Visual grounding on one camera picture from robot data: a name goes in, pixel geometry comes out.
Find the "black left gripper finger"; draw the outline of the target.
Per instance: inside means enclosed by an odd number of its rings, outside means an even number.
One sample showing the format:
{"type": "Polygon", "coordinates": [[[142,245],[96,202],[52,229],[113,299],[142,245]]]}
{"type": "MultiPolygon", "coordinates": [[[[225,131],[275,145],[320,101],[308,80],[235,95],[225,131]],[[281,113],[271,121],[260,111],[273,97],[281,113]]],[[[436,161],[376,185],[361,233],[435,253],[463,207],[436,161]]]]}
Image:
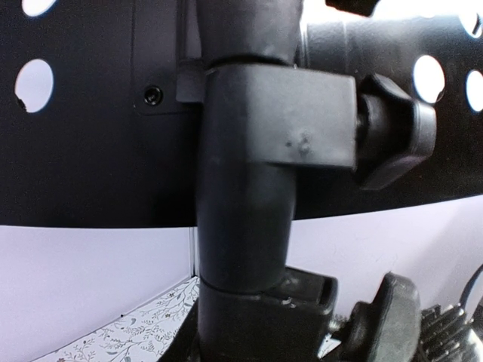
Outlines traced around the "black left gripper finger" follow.
{"type": "Polygon", "coordinates": [[[416,362],[482,361],[482,340],[460,305],[422,310],[416,362]]]}

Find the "black music stand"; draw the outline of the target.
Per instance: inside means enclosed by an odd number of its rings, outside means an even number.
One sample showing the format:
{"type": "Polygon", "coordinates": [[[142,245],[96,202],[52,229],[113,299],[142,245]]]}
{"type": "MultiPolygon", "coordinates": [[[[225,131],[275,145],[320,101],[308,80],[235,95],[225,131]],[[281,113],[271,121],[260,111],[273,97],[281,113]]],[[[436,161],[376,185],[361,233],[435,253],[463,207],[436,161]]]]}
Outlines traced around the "black music stand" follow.
{"type": "Polygon", "coordinates": [[[482,193],[482,6],[1,3],[1,222],[198,229],[164,361],[415,361],[414,283],[335,315],[291,224],[482,193]]]}

